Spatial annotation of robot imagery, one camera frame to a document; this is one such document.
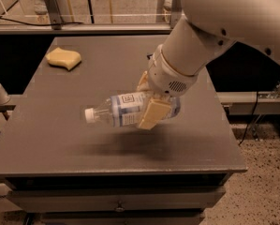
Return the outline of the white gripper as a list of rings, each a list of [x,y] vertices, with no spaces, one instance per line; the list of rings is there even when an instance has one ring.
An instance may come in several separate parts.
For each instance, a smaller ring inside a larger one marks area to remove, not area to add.
[[[197,81],[198,76],[185,76],[173,69],[166,61],[159,45],[148,63],[148,70],[140,77],[137,91],[150,89],[159,95],[180,97]],[[170,112],[170,103],[150,98],[142,113],[137,128],[150,130]]]

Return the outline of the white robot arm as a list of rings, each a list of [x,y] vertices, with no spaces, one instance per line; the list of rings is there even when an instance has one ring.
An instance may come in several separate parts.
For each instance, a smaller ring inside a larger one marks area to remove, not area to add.
[[[151,95],[137,127],[151,129],[171,110],[199,72],[236,42],[280,66],[280,0],[182,0],[184,15],[153,53],[137,89]]]

